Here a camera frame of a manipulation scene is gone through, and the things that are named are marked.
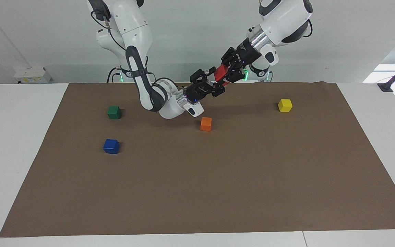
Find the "black cable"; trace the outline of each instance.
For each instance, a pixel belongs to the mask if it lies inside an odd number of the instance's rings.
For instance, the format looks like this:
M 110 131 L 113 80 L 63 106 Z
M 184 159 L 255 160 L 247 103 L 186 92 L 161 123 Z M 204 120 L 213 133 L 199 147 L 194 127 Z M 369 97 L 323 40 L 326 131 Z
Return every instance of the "black cable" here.
M 119 76 L 121 76 L 121 74 L 120 74 L 120 73 L 115 73 L 115 74 L 112 76 L 112 83 L 114 83 L 114 76 L 116 76 L 116 75 L 119 75 Z
M 158 80 L 155 80 L 155 82 L 153 83 L 153 84 L 155 84 L 155 83 L 157 83 L 158 81 L 160 81 L 160 80 L 169 80 L 169 81 L 171 81 L 171 83 L 173 83 L 176 87 L 178 87 L 177 86 L 177 84 L 172 80 L 172 79 L 170 79 L 170 78 L 167 78 L 167 77 L 161 77 L 161 78 L 159 78 Z
M 116 67 L 114 67 L 114 69 L 111 69 L 111 71 L 108 74 L 108 80 L 106 81 L 106 83 L 109 83 L 109 80 L 111 78 L 112 72 L 114 72 L 116 69 L 117 69 Z
M 155 81 L 156 81 L 156 75 L 155 75 L 154 73 L 149 72 L 148 74 L 149 74 L 149 75 L 153 75 L 153 77 L 155 77 Z
M 112 38 L 112 40 L 113 40 L 120 48 L 122 48 L 123 50 L 126 50 L 124 47 L 122 47 L 122 45 L 120 45 L 120 44 L 115 40 L 114 36 L 113 36 L 112 33 L 111 33 L 111 28 L 107 28 L 107 27 L 103 26 L 103 25 L 93 16 L 93 14 L 101 14 L 101 12 L 95 11 L 95 10 L 91 11 L 91 18 L 92 18 L 93 20 L 95 20 L 95 22 L 97 22 L 97 24 L 99 24 L 100 26 L 102 26 L 104 29 L 107 29 L 109 35 L 110 35 L 111 38 Z
M 95 20 L 95 22 L 97 22 L 97 24 L 99 24 L 100 26 L 102 26 L 105 29 L 108 29 L 107 27 L 103 26 L 100 22 L 98 22 L 98 20 L 93 16 L 93 14 L 101 14 L 101 12 L 93 10 L 93 11 L 91 11 L 91 17 L 93 20 Z
M 108 32 L 109 32 L 109 35 L 111 35 L 112 40 L 113 40 L 120 48 L 122 48 L 123 50 L 126 51 L 126 49 L 125 49 L 124 47 L 122 47 L 120 44 L 118 44 L 118 42 L 115 40 L 114 36 L 113 36 L 112 33 L 111 33 L 111 29 L 108 29 Z
M 312 33 L 313 33 L 313 25 L 312 25 L 312 22 L 310 21 L 310 19 L 307 20 L 307 21 L 308 21 L 309 24 L 310 24 L 310 34 L 309 34 L 309 35 L 303 36 L 304 38 L 309 38 L 310 36 L 312 36 Z
M 381 82 L 381 81 L 383 81 L 383 80 L 387 80 L 387 79 L 390 79 L 390 78 L 392 78 L 392 77 L 383 78 L 382 80 L 376 81 L 374 84 L 377 84 L 377 83 L 379 83 L 379 82 Z

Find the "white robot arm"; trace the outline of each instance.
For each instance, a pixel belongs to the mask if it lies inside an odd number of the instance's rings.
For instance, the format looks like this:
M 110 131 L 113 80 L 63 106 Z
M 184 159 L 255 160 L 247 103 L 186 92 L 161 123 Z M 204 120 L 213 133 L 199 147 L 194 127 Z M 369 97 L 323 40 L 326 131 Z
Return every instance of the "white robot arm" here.
M 123 71 L 129 67 L 141 105 L 166 119 L 173 119 L 184 111 L 193 117 L 201 115 L 204 109 L 200 100 L 208 94 L 217 97 L 225 92 L 225 86 L 243 79 L 243 69 L 260 57 L 265 58 L 268 66 L 276 64 L 275 47 L 300 39 L 312 14 L 309 0 L 261 0 L 259 13 L 264 21 L 251 30 L 237 49 L 231 47 L 226 52 L 218 69 L 199 69 L 190 78 L 191 86 L 179 90 L 168 78 L 153 83 L 149 79 L 147 52 L 153 38 L 140 10 L 143 4 L 144 0 L 109 0 L 107 3 L 88 0 L 91 15 L 105 23 L 104 29 L 97 32 L 100 46 L 117 56 Z M 215 83 L 207 79 L 211 74 L 215 75 Z

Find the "white table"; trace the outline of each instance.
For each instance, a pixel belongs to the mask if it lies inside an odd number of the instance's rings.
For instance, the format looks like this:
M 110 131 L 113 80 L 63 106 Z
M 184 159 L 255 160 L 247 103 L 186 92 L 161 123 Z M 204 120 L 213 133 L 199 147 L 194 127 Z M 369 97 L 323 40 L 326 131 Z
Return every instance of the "white table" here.
M 394 94 L 338 85 L 395 183 Z M 0 85 L 0 230 L 67 86 Z M 395 230 L 7 238 L 0 246 L 395 247 Z

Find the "orange cube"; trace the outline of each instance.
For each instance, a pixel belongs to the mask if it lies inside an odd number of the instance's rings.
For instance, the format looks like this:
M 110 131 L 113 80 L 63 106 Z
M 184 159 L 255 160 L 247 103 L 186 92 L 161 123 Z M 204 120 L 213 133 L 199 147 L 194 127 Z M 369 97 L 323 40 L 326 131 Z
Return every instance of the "orange cube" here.
M 201 131 L 211 131 L 211 117 L 203 117 L 201 121 Z

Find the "blue cube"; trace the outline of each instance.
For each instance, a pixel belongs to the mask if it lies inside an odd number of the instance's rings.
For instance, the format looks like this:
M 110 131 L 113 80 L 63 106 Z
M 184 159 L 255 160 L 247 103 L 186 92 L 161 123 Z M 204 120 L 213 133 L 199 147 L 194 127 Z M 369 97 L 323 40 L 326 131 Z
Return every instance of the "blue cube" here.
M 117 140 L 107 139 L 105 141 L 105 145 L 103 146 L 103 150 L 106 153 L 118 154 L 118 150 L 120 149 L 120 144 Z

